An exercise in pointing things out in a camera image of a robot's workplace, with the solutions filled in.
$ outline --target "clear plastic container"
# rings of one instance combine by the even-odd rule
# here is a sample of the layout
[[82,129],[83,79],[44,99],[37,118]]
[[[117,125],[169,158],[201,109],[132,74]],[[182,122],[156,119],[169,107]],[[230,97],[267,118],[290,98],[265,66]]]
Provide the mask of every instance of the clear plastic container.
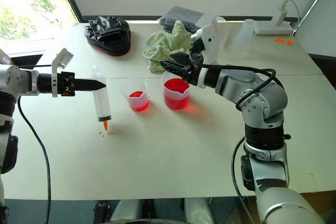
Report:
[[164,103],[172,110],[181,110],[189,104],[190,85],[181,77],[172,73],[162,74],[161,83],[163,86]]
[[140,112],[148,108],[150,102],[146,90],[146,83],[139,78],[131,78],[121,86],[121,93],[127,99],[133,111]]
[[246,58],[252,42],[252,35],[255,28],[253,19],[246,19],[243,25],[229,46],[229,53],[238,58]]

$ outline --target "black bag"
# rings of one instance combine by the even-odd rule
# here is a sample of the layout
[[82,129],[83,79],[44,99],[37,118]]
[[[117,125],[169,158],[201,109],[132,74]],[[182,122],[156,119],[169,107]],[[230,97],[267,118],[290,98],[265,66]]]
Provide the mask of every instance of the black bag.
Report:
[[90,21],[84,35],[88,43],[111,54],[121,56],[131,48],[131,30],[125,20],[115,17],[101,17]]

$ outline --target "window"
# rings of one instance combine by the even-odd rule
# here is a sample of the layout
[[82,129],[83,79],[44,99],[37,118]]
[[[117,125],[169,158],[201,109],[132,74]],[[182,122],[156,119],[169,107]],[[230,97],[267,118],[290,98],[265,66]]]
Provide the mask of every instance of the window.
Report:
[[0,48],[7,54],[42,51],[76,22],[67,0],[0,0]]

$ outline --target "green cloth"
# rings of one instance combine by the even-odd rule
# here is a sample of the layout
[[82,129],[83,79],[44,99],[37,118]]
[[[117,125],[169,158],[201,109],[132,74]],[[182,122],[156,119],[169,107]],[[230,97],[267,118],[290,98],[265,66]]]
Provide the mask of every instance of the green cloth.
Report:
[[176,21],[172,33],[157,31],[147,40],[148,50],[142,55],[148,60],[148,70],[151,73],[163,73],[160,60],[173,60],[170,54],[176,52],[188,53],[192,34],[185,30],[181,21]]

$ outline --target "white table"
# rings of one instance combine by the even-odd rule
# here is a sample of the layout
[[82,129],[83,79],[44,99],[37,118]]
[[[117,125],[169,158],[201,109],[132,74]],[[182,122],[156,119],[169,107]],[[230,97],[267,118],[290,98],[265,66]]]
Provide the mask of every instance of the white table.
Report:
[[[226,25],[233,26],[233,33],[239,29],[239,24]],[[244,135],[244,122],[234,104],[210,88],[192,87],[186,110],[165,106],[160,75],[149,73],[141,56],[146,38],[158,25],[131,25],[132,49],[120,58],[91,48],[81,26],[65,34],[39,63],[50,62],[55,52],[66,47],[75,55],[66,71],[74,71],[76,77],[87,77],[90,67],[97,65],[108,77],[109,132],[96,121],[89,92],[77,92],[74,98],[53,99],[50,94],[22,98],[23,111],[49,155],[52,198],[235,196],[230,159]],[[277,70],[289,100],[284,129],[292,136],[287,141],[290,188],[335,190],[336,92],[295,38],[291,39],[295,44],[285,46],[273,43],[273,37],[255,37],[256,49],[251,53],[255,60],[238,60],[223,53],[219,61]],[[258,58],[257,49],[265,57]],[[120,93],[120,85],[130,75],[144,78],[148,85],[151,106],[144,113],[131,111]],[[2,176],[5,197],[46,199],[43,153],[17,110],[14,120],[19,153],[16,167]],[[239,158],[236,171],[242,193],[252,195],[242,185]]]

